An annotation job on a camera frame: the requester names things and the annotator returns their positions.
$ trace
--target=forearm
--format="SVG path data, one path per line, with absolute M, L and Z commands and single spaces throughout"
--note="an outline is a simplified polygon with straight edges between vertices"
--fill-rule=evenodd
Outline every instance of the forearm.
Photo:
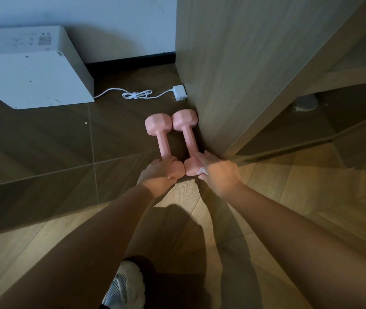
M 139 185 L 71 232 L 2 297 L 0 308 L 98 308 L 154 200 Z
M 315 307 L 366 307 L 366 259 L 245 185 L 226 197 Z

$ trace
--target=dumbbell handle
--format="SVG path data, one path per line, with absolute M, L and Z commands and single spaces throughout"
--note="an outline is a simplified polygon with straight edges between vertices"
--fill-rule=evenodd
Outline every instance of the dumbbell handle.
M 160 130 L 156 132 L 157 141 L 159 142 L 159 149 L 161 158 L 165 159 L 171 155 L 169 142 L 167 140 L 166 132 L 164 130 Z
M 184 140 L 186 141 L 187 150 L 189 151 L 190 157 L 194 156 L 194 153 L 199 151 L 197 148 L 197 143 L 194 138 L 193 130 L 191 129 L 191 126 L 183 126 L 182 127 Z

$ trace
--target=left hand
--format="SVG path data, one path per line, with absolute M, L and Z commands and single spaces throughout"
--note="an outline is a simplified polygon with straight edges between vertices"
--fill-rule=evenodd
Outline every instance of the left hand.
M 176 157 L 170 156 L 164 161 L 156 159 L 152 161 L 145 170 L 140 174 L 137 185 L 147 188 L 154 197 L 163 195 L 167 190 L 176 183 L 176 179 L 167 178 L 167 168 L 172 161 L 177 160 Z

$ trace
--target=pink dumbbell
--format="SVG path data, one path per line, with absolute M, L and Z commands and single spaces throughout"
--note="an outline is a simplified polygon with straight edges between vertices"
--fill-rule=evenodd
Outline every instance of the pink dumbbell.
M 186 141 L 187 149 L 189 151 L 190 158 L 186 159 L 184 162 L 186 175 L 197 176 L 205 173 L 204 166 L 194 155 L 196 151 L 199 151 L 192 130 L 199 121 L 196 112 L 191 109 L 182 109 L 177 113 L 174 113 L 171 120 L 173 121 L 174 130 L 183 131 L 184 140 Z
M 166 136 L 166 133 L 169 133 L 173 129 L 170 116 L 167 114 L 154 114 L 148 117 L 144 123 L 147 133 L 157 137 L 162 159 L 171 156 L 170 146 Z M 168 178 L 180 179 L 185 173 L 183 163 L 178 160 L 172 161 L 167 169 Z

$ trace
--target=white sneaker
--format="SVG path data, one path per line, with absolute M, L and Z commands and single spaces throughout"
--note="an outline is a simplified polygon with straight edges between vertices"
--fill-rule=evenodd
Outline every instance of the white sneaker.
M 110 309 L 143 309 L 145 287 L 140 268 L 131 261 L 122 261 L 102 304 Z

